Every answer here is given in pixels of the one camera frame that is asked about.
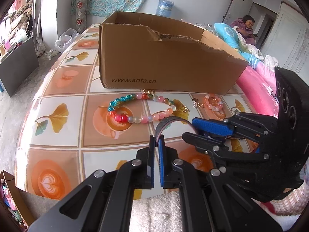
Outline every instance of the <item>purple jacket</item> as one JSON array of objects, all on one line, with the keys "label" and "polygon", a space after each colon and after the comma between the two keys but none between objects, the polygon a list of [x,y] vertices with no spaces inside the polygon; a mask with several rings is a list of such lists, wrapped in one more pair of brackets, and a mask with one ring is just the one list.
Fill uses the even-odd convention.
[{"label": "purple jacket", "polygon": [[[243,22],[243,19],[241,17],[239,17],[237,20],[233,21],[230,26],[232,28],[234,28],[235,26],[238,26],[240,29],[245,30],[247,33],[249,34],[253,34],[253,30],[251,28],[246,28],[245,23]],[[243,38],[246,40],[247,44],[252,44],[255,45],[255,40],[251,37],[245,37],[243,36]]]}]

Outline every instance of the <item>woman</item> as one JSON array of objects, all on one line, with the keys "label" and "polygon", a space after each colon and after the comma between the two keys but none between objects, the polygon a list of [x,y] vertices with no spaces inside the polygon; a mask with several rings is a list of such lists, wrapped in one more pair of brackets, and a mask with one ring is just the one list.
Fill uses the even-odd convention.
[{"label": "woman", "polygon": [[252,26],[254,25],[254,19],[252,16],[245,15],[243,18],[238,18],[233,21],[230,26],[234,28],[237,26],[237,31],[243,36],[247,44],[255,46],[255,36],[253,35]]}]

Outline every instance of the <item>orange tile pattern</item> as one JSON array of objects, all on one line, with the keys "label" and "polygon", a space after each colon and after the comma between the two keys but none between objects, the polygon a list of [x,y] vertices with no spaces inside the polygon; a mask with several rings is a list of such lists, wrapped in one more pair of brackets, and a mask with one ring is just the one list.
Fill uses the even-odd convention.
[{"label": "orange tile pattern", "polygon": [[[106,89],[99,79],[98,24],[92,25],[59,57],[33,98],[21,129],[16,154],[17,187],[52,199],[61,199],[97,169],[115,170],[124,161],[135,158],[136,151],[148,145],[157,122],[123,124],[108,116],[111,100],[141,90]],[[235,85],[224,96],[223,114],[207,108],[194,108],[192,98],[202,102],[204,94],[160,91],[157,95],[176,102],[175,115],[192,121],[195,117],[222,120],[240,111],[256,113],[248,98]],[[180,106],[190,113],[184,114]],[[121,109],[129,115],[147,115],[165,111],[167,105],[154,101],[132,101]],[[207,155],[181,140],[190,131],[182,122],[172,123],[163,134],[166,144],[177,149],[179,156],[200,170],[211,168]],[[227,142],[233,151],[250,152],[254,144],[247,140]],[[155,164],[155,188],[138,196],[163,194]]]}]

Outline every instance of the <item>cardboard box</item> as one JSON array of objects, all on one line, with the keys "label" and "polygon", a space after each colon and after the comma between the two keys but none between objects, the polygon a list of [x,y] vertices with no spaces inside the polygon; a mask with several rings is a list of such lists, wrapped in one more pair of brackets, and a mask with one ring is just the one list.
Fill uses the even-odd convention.
[{"label": "cardboard box", "polygon": [[104,87],[225,94],[248,63],[223,40],[170,18],[114,12],[99,27]]}]

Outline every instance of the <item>white door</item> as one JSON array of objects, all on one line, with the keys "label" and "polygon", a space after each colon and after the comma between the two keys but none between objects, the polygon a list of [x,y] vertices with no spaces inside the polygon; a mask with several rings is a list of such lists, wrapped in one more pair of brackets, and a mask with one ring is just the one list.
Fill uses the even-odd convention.
[{"label": "white door", "polygon": [[239,17],[247,15],[252,6],[252,0],[231,0],[230,6],[223,17],[222,23],[230,24]]},{"label": "white door", "polygon": [[294,71],[309,84],[309,23],[296,10],[281,4],[277,19],[261,52],[278,59],[279,66]]}]

